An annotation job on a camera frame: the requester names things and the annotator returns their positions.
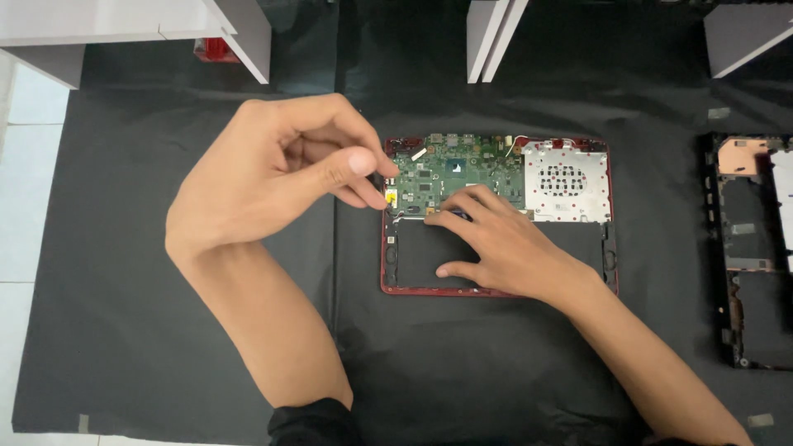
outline fingernail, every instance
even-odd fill
[[[356,175],[368,175],[374,171],[374,158],[364,153],[355,153],[347,161]]]

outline green circuit board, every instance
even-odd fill
[[[510,136],[434,133],[424,138],[423,146],[397,152],[394,162],[400,174],[385,185],[391,214],[425,217],[456,190],[472,184],[485,184],[523,210],[523,157],[508,155],[508,143]]]

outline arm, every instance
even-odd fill
[[[375,170],[398,171],[342,96],[246,102],[168,211],[169,256],[274,407],[334,398],[349,409],[353,395],[324,321],[259,241],[328,192],[383,209],[364,178]]]
[[[454,208],[473,221],[449,212]],[[438,276],[465,277],[560,310],[658,436],[708,445],[752,444],[691,368],[611,293],[594,270],[557,248],[506,199],[486,186],[471,186],[452,195],[441,210],[424,222],[457,233],[481,261],[446,263],[436,271]]]

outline hand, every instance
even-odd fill
[[[341,94],[246,101],[179,188],[166,246],[194,254],[260,240],[326,193],[384,209],[383,195],[365,178],[374,171],[391,177],[399,168]]]
[[[456,275],[485,288],[537,298],[553,306],[600,280],[588,265],[557,248],[506,198],[477,184],[458,190],[428,215],[427,225],[439,225],[459,235],[479,254],[479,263],[449,262],[438,277]],[[450,211],[460,209],[473,221]]]

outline forearm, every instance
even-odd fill
[[[169,254],[231,337],[273,407],[334,398],[352,390],[328,328],[259,243],[230,244],[198,256]]]
[[[749,445],[746,431],[690,367],[608,288],[559,310],[623,385],[653,431],[696,444]]]

